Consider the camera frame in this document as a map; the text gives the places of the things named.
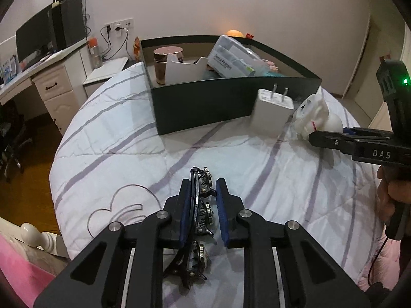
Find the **drawer handle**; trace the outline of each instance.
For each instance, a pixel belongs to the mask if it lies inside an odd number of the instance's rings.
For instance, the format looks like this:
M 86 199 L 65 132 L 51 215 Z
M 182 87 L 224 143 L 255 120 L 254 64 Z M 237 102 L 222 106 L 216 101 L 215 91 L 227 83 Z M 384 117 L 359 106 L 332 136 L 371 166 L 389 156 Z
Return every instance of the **drawer handle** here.
M 52 86 L 47 86 L 47 87 L 46 87 L 46 90 L 49 90 L 49 89 L 53 88 L 54 86 L 57 86 L 57 82 L 56 82 L 54 85 L 52 85 Z

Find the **wooden knob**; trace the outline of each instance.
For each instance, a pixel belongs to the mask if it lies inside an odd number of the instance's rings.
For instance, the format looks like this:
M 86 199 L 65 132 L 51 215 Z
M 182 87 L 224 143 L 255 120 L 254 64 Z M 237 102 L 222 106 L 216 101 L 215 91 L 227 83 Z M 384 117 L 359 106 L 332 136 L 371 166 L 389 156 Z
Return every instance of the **wooden knob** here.
M 53 250 L 53 238 L 47 232 L 40 233 L 35 226 L 24 223 L 20 227 L 21 238 L 30 247 L 42 247 L 45 251 Z

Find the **white plush toy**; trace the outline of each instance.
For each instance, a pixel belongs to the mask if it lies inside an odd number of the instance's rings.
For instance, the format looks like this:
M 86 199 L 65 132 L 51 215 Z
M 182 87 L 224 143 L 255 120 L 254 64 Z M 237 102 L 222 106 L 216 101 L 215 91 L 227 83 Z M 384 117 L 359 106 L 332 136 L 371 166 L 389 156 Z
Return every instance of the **white plush toy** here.
M 341 119 L 328 110 L 327 103 L 319 94 L 310 95 L 295 111 L 293 127 L 304 140 L 314 131 L 342 133 Z

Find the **dark green box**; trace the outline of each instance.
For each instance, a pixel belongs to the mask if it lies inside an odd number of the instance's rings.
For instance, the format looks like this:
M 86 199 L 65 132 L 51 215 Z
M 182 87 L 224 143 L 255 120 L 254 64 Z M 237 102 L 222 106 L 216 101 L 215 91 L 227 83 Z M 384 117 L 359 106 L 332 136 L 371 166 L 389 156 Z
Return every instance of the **dark green box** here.
M 277 92 L 288 88 L 293 100 L 303 100 L 316 93 L 321 79 L 293 59 L 253 39 L 236 38 L 262 59 L 273 61 L 286 76 L 214 78 L 196 82 L 159 85 L 155 80 L 153 51 L 162 46 L 180 46 L 184 62 L 207 57 L 219 36 L 176 36 L 141 41 L 141 60 L 150 86 L 151 101 L 159 135 L 219 121 L 249 116 L 258 89 Z

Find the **bedspread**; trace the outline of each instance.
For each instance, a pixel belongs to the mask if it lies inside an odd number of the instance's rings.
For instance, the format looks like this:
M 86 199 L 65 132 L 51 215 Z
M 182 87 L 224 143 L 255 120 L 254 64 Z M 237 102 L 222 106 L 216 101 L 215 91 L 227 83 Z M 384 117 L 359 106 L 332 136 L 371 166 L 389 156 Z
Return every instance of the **bedspread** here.
M 138 63 L 94 92 L 55 155 L 50 185 L 71 258 L 110 222 L 128 225 L 161 209 L 193 166 L 206 166 L 214 183 L 225 178 L 230 193 L 266 220 L 301 223 L 357 281 L 382 232 L 375 166 L 299 140 L 290 120 L 277 139 L 253 133 L 249 117 L 159 136 L 143 74 Z M 358 126 L 319 91 L 344 126 Z M 182 296 L 178 281 L 166 279 L 165 307 L 241 306 L 242 250 L 227 252 L 215 232 L 208 281 Z

